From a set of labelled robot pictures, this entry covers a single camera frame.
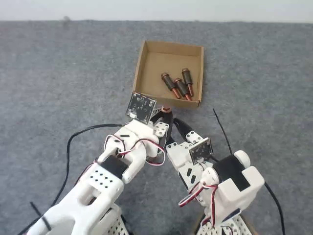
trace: open cardboard box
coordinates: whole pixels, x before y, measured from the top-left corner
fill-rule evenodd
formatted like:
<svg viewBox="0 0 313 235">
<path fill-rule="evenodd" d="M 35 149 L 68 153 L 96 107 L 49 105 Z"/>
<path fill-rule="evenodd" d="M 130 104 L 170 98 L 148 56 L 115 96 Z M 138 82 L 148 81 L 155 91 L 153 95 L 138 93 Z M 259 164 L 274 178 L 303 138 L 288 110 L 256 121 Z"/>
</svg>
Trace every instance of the open cardboard box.
<svg viewBox="0 0 313 235">
<path fill-rule="evenodd" d="M 202 95 L 203 55 L 204 48 L 201 46 L 144 41 L 136 67 L 133 91 L 163 105 L 198 107 Z M 167 72 L 172 80 L 182 78 L 183 68 L 190 70 L 194 90 L 192 101 L 187 101 L 184 97 L 177 99 L 161 79 L 164 72 Z"/>
</svg>

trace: perforated white bracket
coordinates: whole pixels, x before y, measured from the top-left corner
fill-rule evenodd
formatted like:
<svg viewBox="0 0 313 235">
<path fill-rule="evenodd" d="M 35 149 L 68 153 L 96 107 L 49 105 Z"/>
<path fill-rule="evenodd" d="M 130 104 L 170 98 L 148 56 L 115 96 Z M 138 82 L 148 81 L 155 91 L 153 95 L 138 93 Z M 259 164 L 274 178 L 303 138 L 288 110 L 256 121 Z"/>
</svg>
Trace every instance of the perforated white bracket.
<svg viewBox="0 0 313 235">
<path fill-rule="evenodd" d="M 125 224 L 121 217 L 119 217 L 114 224 L 108 229 L 107 235 L 129 235 Z"/>
<path fill-rule="evenodd" d="M 62 201 L 44 214 L 52 227 L 49 234 L 88 235 L 123 188 L 119 178 L 94 163 Z M 44 222 L 38 220 L 27 234 L 45 235 L 47 232 Z"/>
<path fill-rule="evenodd" d="M 238 235 L 252 235 L 248 226 L 240 215 L 233 218 L 234 223 L 238 226 L 240 233 Z"/>
<path fill-rule="evenodd" d="M 123 182 L 115 175 L 95 164 L 93 171 L 87 171 L 84 179 L 100 192 L 119 191 L 123 188 Z"/>
<path fill-rule="evenodd" d="M 154 126 L 154 134 L 159 138 L 163 137 L 166 134 L 167 130 L 168 124 L 161 121 Z"/>
<path fill-rule="evenodd" d="M 215 229 L 210 229 L 209 226 L 203 226 L 199 228 L 197 235 L 221 235 L 222 230 L 226 235 L 252 235 L 240 215 L 229 219 Z"/>
<path fill-rule="evenodd" d="M 188 142 L 195 144 L 201 140 L 203 140 L 203 138 L 201 136 L 199 136 L 196 132 L 191 131 L 186 135 L 186 139 L 188 140 Z"/>
</svg>

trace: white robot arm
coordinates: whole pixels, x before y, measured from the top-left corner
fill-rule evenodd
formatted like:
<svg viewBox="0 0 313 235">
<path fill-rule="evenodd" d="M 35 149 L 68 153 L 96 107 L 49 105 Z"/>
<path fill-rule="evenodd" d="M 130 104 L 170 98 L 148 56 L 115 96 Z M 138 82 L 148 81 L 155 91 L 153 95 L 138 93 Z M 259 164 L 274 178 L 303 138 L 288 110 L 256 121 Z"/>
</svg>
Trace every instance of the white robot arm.
<svg viewBox="0 0 313 235">
<path fill-rule="evenodd" d="M 174 124 L 186 140 L 166 146 L 168 157 L 189 192 L 179 206 L 196 198 L 205 207 L 206 218 L 201 226 L 206 225 L 208 231 L 228 224 L 254 200 L 264 178 L 242 150 L 214 164 L 208 162 L 213 154 L 210 139 L 202 138 L 177 118 Z"/>
<path fill-rule="evenodd" d="M 140 102 L 145 102 L 153 110 L 150 99 L 142 96 L 140 99 L 135 103 L 136 107 Z M 147 158 L 157 160 L 158 150 L 163 152 L 162 157 L 165 158 L 164 149 L 158 143 L 168 128 L 169 125 L 164 122 L 153 126 L 149 120 L 145 123 L 133 119 L 114 135 L 109 135 L 104 152 L 60 203 L 43 215 L 52 230 L 49 231 L 44 220 L 39 219 L 27 235 L 127 235 L 123 227 L 114 232 L 113 225 L 123 224 L 121 209 L 114 202 L 122 193 L 124 185 L 143 168 Z M 160 165 L 164 161 L 147 162 Z"/>
</svg>

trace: white plastic bracket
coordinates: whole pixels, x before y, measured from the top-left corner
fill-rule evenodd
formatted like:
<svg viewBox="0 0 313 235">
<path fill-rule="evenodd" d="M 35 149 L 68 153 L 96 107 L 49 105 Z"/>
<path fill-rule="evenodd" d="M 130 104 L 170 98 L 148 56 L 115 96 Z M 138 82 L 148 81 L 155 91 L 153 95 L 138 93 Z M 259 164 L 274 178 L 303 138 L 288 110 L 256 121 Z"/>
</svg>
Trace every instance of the white plastic bracket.
<svg viewBox="0 0 313 235">
<path fill-rule="evenodd" d="M 203 138 L 198 135 L 195 131 L 191 131 L 186 135 L 186 139 L 188 140 L 188 142 L 195 144 L 201 140 L 203 140 Z"/>
<path fill-rule="evenodd" d="M 154 126 L 154 134 L 157 137 L 162 138 L 166 134 L 168 127 L 168 124 L 160 121 Z"/>
</svg>

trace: white plastic part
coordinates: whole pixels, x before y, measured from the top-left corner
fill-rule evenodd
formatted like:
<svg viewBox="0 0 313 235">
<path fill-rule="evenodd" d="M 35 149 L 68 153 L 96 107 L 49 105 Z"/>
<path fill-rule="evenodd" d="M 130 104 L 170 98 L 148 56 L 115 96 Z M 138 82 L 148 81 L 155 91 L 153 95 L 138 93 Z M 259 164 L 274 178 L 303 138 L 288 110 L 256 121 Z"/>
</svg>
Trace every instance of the white plastic part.
<svg viewBox="0 0 313 235">
<path fill-rule="evenodd" d="M 154 134 L 161 138 L 166 134 L 168 127 L 169 125 L 167 123 L 160 121 L 154 126 Z"/>
<path fill-rule="evenodd" d="M 128 235 L 128 231 L 125 228 L 123 220 L 121 219 L 121 215 L 121 208 L 118 205 L 113 204 L 111 210 L 103 216 L 103 218 L 91 231 L 90 235 Z"/>
<path fill-rule="evenodd" d="M 216 171 L 213 168 L 208 167 L 202 173 L 200 182 L 203 185 L 218 185 L 220 181 Z"/>
<path fill-rule="evenodd" d="M 188 140 L 188 142 L 195 144 L 201 140 L 203 140 L 203 138 L 201 136 L 199 136 L 195 131 L 191 131 L 186 135 L 186 139 Z"/>
<path fill-rule="evenodd" d="M 107 233 L 103 235 L 129 235 L 125 224 L 121 217 L 119 217 L 114 224 L 109 228 Z"/>
<path fill-rule="evenodd" d="M 240 214 L 254 200 L 257 192 L 264 184 L 264 179 L 259 171 L 250 166 L 242 171 L 243 176 L 249 182 L 250 186 L 239 191 L 231 178 L 221 182 L 215 193 L 215 223 L 219 225 L 225 218 Z"/>
<path fill-rule="evenodd" d="M 219 226 L 216 226 L 215 229 L 211 229 L 210 224 L 203 226 L 202 228 L 200 227 L 197 231 L 197 235 L 221 235 L 222 230 L 226 235 L 252 235 L 240 215 L 227 220 Z"/>
<path fill-rule="evenodd" d="M 192 147 L 192 144 L 188 142 L 183 142 L 181 144 L 174 142 L 166 146 L 167 156 L 172 162 L 175 170 L 178 170 L 186 162 L 192 162 L 189 153 L 190 147 Z"/>
<path fill-rule="evenodd" d="M 124 127 L 119 129 L 115 136 L 122 139 L 126 146 L 126 150 L 132 148 L 135 142 L 139 139 L 149 139 L 158 143 L 158 137 L 154 135 L 154 129 L 152 126 L 145 125 L 137 120 L 132 120 Z M 104 152 L 98 158 L 99 162 L 105 161 L 112 153 L 116 151 L 116 149 L 123 149 L 123 145 L 120 141 L 117 141 L 115 138 L 109 138 L 108 142 L 105 146 Z M 133 151 L 126 154 L 124 157 L 124 161 L 129 165 L 128 168 L 122 175 L 122 181 L 125 184 L 128 184 L 135 175 L 143 168 L 146 157 L 155 157 L 157 155 L 158 148 L 148 142 L 148 141 L 140 141 L 136 144 Z"/>
<path fill-rule="evenodd" d="M 107 188 L 100 184 L 105 182 L 105 177 L 110 179 L 106 182 Z M 89 235 L 105 212 L 112 207 L 123 188 L 124 184 L 119 178 L 98 164 L 93 164 L 62 201 L 44 214 L 52 227 L 49 235 L 66 234 L 64 231 L 70 232 L 69 226 L 72 226 L 72 231 L 68 234 Z M 47 227 L 40 219 L 30 228 L 27 235 L 45 235 L 47 232 Z"/>
<path fill-rule="evenodd" d="M 250 158 L 246 152 L 242 150 L 238 150 L 234 153 L 234 156 L 240 161 L 240 163 L 245 168 L 248 168 L 249 166 L 251 166 Z"/>
</svg>

